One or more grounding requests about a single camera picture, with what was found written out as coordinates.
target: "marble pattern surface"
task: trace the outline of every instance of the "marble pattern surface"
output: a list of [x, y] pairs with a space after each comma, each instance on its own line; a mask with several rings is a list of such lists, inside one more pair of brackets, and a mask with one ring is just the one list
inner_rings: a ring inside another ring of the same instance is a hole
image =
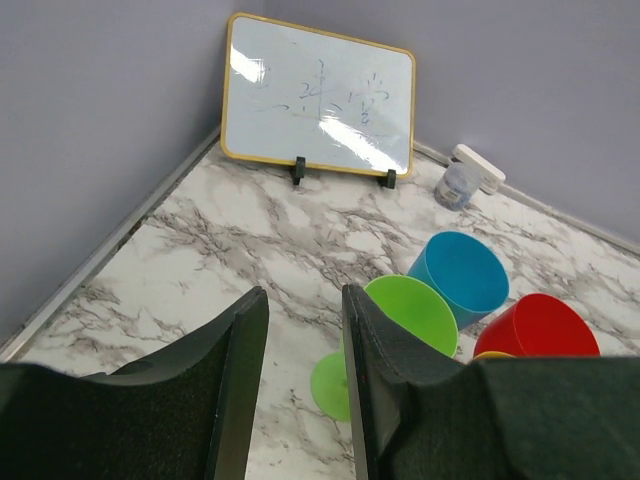
[[[340, 288], [406, 273], [447, 229], [473, 234], [502, 259], [507, 306], [548, 292], [587, 319], [603, 353], [640, 353], [637, 257], [500, 194], [478, 193], [465, 211], [449, 212], [432, 197], [441, 174], [417, 157], [396, 190], [327, 172], [294, 189], [285, 170], [228, 160], [216, 146], [22, 360], [110, 372], [262, 285], [271, 324], [247, 479], [354, 478], [349, 425], [323, 416], [309, 391], [313, 366], [338, 347]], [[470, 358], [489, 320], [461, 334], [458, 358]]]

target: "green cup base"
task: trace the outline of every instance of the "green cup base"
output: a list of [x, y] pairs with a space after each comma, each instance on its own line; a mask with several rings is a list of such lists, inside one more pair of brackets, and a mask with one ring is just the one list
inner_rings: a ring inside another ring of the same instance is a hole
[[338, 422], [351, 421], [344, 352], [331, 353], [317, 363], [311, 373], [311, 395], [328, 417]]

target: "small jar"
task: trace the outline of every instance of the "small jar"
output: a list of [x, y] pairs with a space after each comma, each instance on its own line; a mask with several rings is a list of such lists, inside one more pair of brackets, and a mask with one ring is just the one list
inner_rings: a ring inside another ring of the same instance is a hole
[[482, 184], [482, 175], [476, 169], [461, 162], [452, 163], [436, 185], [433, 193], [436, 201], [449, 210], [461, 210]]

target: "baseboard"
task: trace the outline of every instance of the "baseboard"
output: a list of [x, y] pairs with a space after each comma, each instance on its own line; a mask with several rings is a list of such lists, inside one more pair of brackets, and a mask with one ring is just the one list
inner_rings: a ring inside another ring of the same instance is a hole
[[87, 261], [51, 296], [47, 302], [27, 320], [0, 349], [0, 362], [12, 360], [29, 340], [73, 298], [78, 288], [93, 278], [115, 253], [140, 228], [142, 221], [165, 197], [173, 191], [198, 161], [209, 151], [220, 136], [220, 127], [214, 131], [189, 155], [180, 166], [171, 172], [158, 187], [122, 222], [118, 228], [98, 247]]
[[[440, 165], [447, 166], [449, 165], [450, 157], [444, 155], [443, 153], [437, 151], [434, 148], [429, 147], [423, 143], [414, 141], [413, 149], [416, 152], [422, 153], [424, 156], [429, 158], [430, 160], [438, 163]], [[631, 252], [635, 255], [640, 255], [640, 245], [629, 242], [623, 238], [617, 237], [601, 228], [598, 228], [590, 223], [587, 223], [579, 218], [572, 217], [571, 215], [567, 215], [566, 213], [560, 212], [555, 208], [536, 200], [535, 198], [530, 197], [529, 195], [517, 190], [510, 185], [502, 185], [500, 187], [500, 193], [503, 195], [512, 198], [528, 207], [531, 207], [539, 212], [545, 213], [551, 217], [562, 220], [563, 222], [568, 223], [569, 225], [576, 227], [584, 232], [587, 232], [595, 237], [601, 238], [602, 240], [615, 245], [618, 248]]]

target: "whiteboard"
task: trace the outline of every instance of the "whiteboard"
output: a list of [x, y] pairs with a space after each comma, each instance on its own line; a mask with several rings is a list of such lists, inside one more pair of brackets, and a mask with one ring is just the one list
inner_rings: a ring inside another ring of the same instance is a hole
[[228, 35], [220, 143], [229, 157], [409, 174], [411, 53], [244, 13]]

